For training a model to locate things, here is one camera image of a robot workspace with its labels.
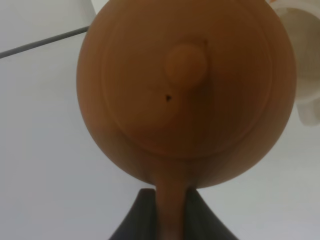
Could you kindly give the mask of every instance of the terracotta teapot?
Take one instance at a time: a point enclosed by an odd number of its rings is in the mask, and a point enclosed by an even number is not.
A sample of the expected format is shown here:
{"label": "terracotta teapot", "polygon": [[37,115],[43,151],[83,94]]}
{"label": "terracotta teapot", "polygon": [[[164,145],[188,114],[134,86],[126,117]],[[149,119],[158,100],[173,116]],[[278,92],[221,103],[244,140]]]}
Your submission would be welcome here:
{"label": "terracotta teapot", "polygon": [[293,50],[263,0],[110,0],[80,52],[77,94],[96,144],[156,186],[159,239],[181,239],[187,188],[255,165],[287,124]]}

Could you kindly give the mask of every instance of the white background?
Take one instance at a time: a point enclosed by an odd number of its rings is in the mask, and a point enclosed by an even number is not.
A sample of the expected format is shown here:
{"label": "white background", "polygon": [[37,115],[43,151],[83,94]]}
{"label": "white background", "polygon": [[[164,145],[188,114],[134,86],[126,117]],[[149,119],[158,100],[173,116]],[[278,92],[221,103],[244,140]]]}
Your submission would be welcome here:
{"label": "white background", "polygon": [[[7,31],[9,43],[41,40],[43,29],[75,30],[94,17],[84,1],[56,1],[57,8],[28,2],[19,11],[34,18],[29,24],[0,15],[2,32],[6,21],[21,28]],[[62,24],[55,13],[63,11]],[[106,240],[147,187],[103,155],[82,120],[76,67],[84,35],[0,59],[1,240]],[[0,49],[8,42],[1,40]],[[240,240],[319,240],[319,173],[320,127],[302,126],[294,109],[264,159],[200,193]]]}

